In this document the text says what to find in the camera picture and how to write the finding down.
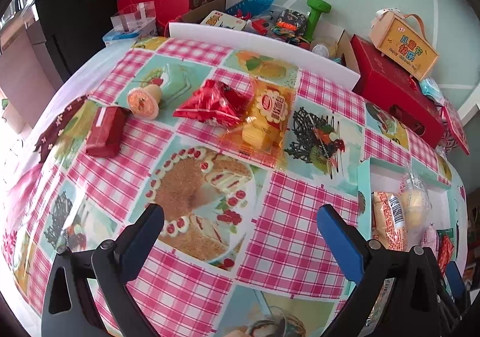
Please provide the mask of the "red gold packet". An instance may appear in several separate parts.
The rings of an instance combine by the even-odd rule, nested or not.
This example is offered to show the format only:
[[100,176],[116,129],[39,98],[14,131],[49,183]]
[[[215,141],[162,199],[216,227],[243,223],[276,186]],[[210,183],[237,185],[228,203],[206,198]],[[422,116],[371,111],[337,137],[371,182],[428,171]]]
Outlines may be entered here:
[[454,245],[447,235],[443,235],[438,255],[438,266],[442,275],[445,275],[448,263],[453,255]]

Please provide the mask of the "dark red block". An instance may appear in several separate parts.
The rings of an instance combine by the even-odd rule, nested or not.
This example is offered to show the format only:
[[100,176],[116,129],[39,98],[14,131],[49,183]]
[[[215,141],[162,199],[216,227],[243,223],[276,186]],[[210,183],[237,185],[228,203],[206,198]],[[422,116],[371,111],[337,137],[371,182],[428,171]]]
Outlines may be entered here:
[[85,145],[90,157],[111,158],[118,155],[124,125],[129,111],[119,106],[97,110]]

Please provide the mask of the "blue water bottle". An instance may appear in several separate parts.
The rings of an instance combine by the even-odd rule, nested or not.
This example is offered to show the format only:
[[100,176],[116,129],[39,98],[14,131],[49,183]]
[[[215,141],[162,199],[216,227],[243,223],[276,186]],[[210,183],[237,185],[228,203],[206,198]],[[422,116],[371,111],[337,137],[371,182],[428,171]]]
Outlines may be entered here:
[[241,0],[227,8],[225,13],[237,18],[248,18],[261,15],[268,10],[275,0]]

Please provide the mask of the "pale blue wipes pack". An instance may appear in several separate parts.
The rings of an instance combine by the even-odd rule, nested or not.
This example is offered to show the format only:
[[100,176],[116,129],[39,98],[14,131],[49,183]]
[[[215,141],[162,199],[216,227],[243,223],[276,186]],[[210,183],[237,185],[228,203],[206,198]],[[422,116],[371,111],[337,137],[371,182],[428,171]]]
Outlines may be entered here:
[[439,85],[431,77],[425,77],[419,82],[421,92],[424,96],[431,99],[438,106],[443,106],[445,103],[445,97]]

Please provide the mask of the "clear bag round bun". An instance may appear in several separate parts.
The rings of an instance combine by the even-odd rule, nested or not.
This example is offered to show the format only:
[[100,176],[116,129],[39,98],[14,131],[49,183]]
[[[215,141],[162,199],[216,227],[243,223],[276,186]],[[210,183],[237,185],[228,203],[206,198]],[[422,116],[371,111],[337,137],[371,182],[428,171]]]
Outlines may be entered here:
[[413,168],[409,168],[400,180],[398,197],[403,208],[408,244],[419,244],[428,226],[426,219],[431,211],[431,201],[424,182]]

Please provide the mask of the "black cabinet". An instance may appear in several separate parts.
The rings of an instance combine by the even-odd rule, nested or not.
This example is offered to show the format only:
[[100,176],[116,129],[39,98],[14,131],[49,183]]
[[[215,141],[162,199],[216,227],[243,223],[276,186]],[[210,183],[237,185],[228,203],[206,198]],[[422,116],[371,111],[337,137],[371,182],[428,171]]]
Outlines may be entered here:
[[35,0],[46,48],[63,82],[104,47],[117,0]]

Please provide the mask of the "orange lid jelly cup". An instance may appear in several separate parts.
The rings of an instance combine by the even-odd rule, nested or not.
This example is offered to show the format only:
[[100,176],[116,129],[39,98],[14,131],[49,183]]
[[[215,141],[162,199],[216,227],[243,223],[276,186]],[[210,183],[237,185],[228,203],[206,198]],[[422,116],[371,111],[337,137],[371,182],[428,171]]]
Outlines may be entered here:
[[159,114],[161,97],[162,90],[155,84],[132,88],[127,95],[128,109],[138,118],[153,120]]

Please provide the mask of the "pink purple snack packet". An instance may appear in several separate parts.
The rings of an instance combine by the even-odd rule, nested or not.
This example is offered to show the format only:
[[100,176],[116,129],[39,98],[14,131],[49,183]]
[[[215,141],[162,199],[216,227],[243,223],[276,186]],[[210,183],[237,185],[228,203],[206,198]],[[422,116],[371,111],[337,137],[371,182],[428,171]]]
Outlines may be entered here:
[[425,229],[421,239],[422,248],[430,248],[434,256],[437,258],[439,254],[440,239],[439,234],[432,224]]

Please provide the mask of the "orange barcode bread packet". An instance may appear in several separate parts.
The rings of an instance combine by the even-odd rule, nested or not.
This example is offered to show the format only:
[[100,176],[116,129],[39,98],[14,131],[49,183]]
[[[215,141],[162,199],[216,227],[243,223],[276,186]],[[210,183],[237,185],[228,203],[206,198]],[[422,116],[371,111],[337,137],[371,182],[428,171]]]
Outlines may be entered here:
[[407,250],[407,231],[403,208],[396,194],[373,192],[373,238],[386,249]]

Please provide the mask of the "large red gift box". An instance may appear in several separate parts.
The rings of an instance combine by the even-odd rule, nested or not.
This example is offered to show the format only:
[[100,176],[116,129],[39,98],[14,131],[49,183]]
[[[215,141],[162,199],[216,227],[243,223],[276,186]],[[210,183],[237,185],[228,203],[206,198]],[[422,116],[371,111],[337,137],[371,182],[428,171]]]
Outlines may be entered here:
[[360,70],[353,92],[396,117],[435,148],[443,136],[443,122],[416,80],[364,38],[353,35],[350,44]]

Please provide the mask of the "red patterned box lid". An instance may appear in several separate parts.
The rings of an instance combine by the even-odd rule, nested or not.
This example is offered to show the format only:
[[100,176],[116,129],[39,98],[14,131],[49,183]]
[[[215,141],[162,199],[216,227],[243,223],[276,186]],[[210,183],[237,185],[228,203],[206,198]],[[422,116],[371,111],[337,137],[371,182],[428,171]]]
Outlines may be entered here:
[[440,109],[440,116],[444,126],[441,145],[445,152],[449,153],[454,148],[460,147],[466,155],[469,155],[470,147],[460,116],[448,99],[444,100],[443,106]]

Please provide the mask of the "green snack packet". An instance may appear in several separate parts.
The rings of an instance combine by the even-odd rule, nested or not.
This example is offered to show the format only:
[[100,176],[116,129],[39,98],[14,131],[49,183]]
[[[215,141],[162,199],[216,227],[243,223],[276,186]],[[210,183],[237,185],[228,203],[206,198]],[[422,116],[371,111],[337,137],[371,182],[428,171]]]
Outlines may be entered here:
[[447,236],[448,239],[454,244],[456,242],[456,236],[454,229],[449,227],[447,229],[438,229],[437,233],[439,235],[439,239],[442,240],[444,236]]

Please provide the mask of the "small clear bottle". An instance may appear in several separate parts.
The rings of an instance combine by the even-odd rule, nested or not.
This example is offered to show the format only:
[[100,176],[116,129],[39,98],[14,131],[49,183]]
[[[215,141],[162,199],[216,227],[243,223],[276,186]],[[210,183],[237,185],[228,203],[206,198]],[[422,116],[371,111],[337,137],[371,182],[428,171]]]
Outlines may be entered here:
[[321,57],[334,59],[338,51],[338,44],[330,38],[318,38],[313,40],[310,45],[310,51]]

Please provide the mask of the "shiny red crinkled packet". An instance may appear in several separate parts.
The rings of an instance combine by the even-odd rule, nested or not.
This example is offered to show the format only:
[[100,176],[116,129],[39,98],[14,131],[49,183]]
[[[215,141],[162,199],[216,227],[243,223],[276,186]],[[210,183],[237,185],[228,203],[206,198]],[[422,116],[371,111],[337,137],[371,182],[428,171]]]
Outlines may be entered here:
[[219,80],[207,79],[172,115],[232,128],[241,123],[250,99]]

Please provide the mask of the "yellow cake snack packet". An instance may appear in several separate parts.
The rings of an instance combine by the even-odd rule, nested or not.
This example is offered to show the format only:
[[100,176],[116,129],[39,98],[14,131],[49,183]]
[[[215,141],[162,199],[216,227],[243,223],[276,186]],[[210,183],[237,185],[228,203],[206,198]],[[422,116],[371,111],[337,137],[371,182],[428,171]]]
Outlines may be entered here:
[[271,81],[250,78],[253,95],[240,123],[230,127],[220,141],[252,159],[263,159],[268,166],[286,166],[284,141],[296,92]]

